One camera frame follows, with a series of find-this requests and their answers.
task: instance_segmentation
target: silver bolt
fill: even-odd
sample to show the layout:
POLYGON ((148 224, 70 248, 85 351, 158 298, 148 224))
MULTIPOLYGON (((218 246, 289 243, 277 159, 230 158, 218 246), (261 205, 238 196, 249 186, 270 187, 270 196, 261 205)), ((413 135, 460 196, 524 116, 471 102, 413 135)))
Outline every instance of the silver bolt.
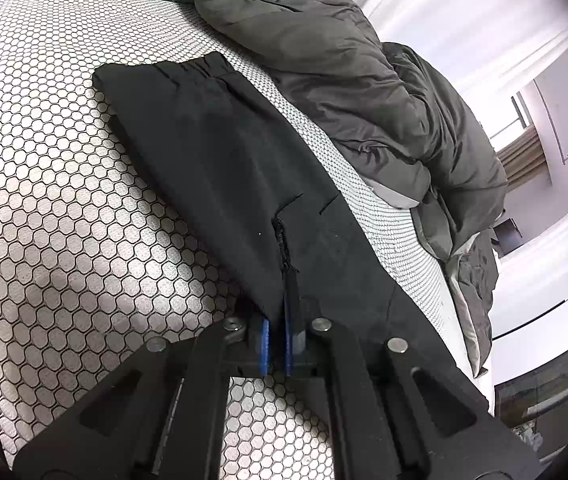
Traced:
POLYGON ((388 350, 391 352, 395 352, 396 354, 403 354, 406 350, 408 350, 408 343, 406 339, 402 339, 401 337, 393 337, 388 339, 388 350))
POLYGON ((166 348, 166 339, 160 336, 155 336, 146 341, 146 349, 149 352, 157 353, 166 348))
POLYGON ((243 328, 243 321, 238 317, 226 317, 224 318, 224 328, 229 332, 237 332, 240 328, 243 328))
POLYGON ((313 327, 313 330, 317 330, 317 332, 328 332, 333 324, 330 319, 326 319, 325 317, 316 317, 311 321, 311 326, 313 327))

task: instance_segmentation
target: pants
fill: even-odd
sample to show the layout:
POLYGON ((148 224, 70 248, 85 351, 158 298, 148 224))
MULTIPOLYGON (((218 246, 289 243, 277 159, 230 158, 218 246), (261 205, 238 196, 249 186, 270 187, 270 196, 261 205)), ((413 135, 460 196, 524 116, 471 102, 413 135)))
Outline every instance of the pants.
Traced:
POLYGON ((273 325, 282 319, 285 250, 308 316, 348 326, 371 359, 400 336, 482 402, 381 266, 312 151, 221 54, 180 64, 106 64, 93 84, 112 104, 112 127, 138 171, 273 325), (275 228, 283 229, 285 248, 275 228))

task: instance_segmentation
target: honeycomb pattern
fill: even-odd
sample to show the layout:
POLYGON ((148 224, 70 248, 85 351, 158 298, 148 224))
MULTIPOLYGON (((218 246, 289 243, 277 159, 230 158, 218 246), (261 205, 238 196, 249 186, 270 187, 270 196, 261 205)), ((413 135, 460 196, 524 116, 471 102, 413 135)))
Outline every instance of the honeycomb pattern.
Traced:
MULTIPOLYGON (((109 105, 91 88, 105 62, 181 62, 213 50, 296 128, 382 265, 467 364, 438 263, 420 247, 409 212, 379 200, 192 6, 0 0, 0 436, 9 462, 146 339, 193 337, 233 306, 237 286, 139 178, 107 127, 109 105)), ((275 379, 234 380, 221 477, 330 477, 323 424, 275 379)))

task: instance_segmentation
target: black metal bracket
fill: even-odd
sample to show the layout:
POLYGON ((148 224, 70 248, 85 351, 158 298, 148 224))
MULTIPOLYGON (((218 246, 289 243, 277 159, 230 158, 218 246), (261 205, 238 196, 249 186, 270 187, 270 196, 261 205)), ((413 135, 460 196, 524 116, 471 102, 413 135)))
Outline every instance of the black metal bracket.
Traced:
MULTIPOLYGON (((262 375, 248 324, 227 318, 195 340, 150 339, 29 442, 14 473, 217 480, 229 379, 262 375)), ((403 339, 380 348, 374 375, 345 326, 317 318, 306 339, 293 377, 324 379, 337 480, 536 477, 532 451, 403 339)))

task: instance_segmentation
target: white curtain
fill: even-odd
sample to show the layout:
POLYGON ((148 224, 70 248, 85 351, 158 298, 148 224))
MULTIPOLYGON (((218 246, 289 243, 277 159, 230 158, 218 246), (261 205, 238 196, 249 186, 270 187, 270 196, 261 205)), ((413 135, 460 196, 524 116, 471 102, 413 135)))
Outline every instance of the white curtain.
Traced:
POLYGON ((510 96, 568 48, 568 0, 356 0, 382 41, 412 47, 472 108, 510 96))

